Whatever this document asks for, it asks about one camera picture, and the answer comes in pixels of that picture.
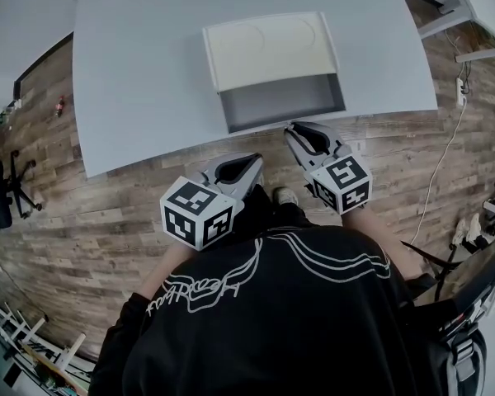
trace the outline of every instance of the floor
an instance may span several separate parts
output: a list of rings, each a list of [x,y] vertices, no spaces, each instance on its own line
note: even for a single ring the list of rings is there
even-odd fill
[[[438,16],[428,3],[407,2],[418,24]],[[160,196],[180,175],[219,154],[262,153],[268,190],[286,184],[298,193],[313,222],[340,223],[303,188],[301,169],[281,130],[189,148],[87,179],[73,111],[72,45],[51,55],[23,81],[23,107],[9,125],[0,127],[5,168],[13,149],[21,151],[19,163],[34,158],[37,166],[27,174],[25,189],[44,206],[27,220],[19,219],[13,209],[13,226],[0,232],[0,263],[31,300],[0,272],[0,301],[21,308],[32,321],[40,316],[33,305],[41,307],[50,318],[41,329],[44,337],[66,345],[85,332],[79,353],[97,357],[121,305],[171,242],[162,233]],[[443,34],[426,39],[424,45],[437,112],[331,122],[374,173],[370,206],[407,240],[415,233],[431,174],[460,115],[455,107],[455,77],[460,71],[453,60],[455,50]],[[459,45],[468,49],[469,37],[461,34]],[[480,211],[495,182],[495,59],[473,63],[470,82],[468,107],[436,175],[416,240],[420,248],[442,256],[448,253],[459,217]],[[61,95],[66,106],[58,118],[54,105]]]

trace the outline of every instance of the person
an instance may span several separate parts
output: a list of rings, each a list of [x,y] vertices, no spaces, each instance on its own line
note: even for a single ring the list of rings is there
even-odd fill
[[[108,330],[91,396],[422,394],[401,314],[432,285],[421,258],[369,206],[317,226],[292,190],[273,200],[257,185],[214,247],[165,252]]]

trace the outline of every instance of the person's arm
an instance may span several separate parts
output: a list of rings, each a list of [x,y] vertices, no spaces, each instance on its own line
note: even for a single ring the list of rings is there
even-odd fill
[[[195,253],[196,251],[182,243],[174,243],[141,284],[137,293],[132,294],[123,305],[117,323],[106,332],[99,360],[92,372],[89,396],[123,394],[123,370],[130,351],[138,340],[150,300],[172,271]]]
[[[344,227],[362,232],[375,240],[389,255],[406,281],[423,274],[420,265],[421,257],[404,247],[369,206],[356,208],[341,217]]]

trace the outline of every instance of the black sweatshirt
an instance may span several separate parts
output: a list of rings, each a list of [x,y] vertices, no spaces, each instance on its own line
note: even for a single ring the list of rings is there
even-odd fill
[[[411,301],[366,236],[274,231],[198,254],[153,301],[133,294],[89,394],[418,394],[399,316]]]

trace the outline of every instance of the office chair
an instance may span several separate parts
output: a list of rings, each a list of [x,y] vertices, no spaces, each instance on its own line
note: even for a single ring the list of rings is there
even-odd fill
[[[8,192],[13,193],[18,213],[23,219],[29,217],[29,213],[22,211],[20,199],[22,198],[31,208],[42,210],[42,204],[35,204],[21,188],[21,182],[27,170],[36,166],[35,160],[27,162],[21,174],[17,176],[15,169],[15,158],[18,157],[18,151],[11,152],[11,176],[8,179],[3,178],[3,165],[0,161],[0,229],[6,229],[12,224],[11,211],[9,205],[12,204],[12,198],[7,196]]]

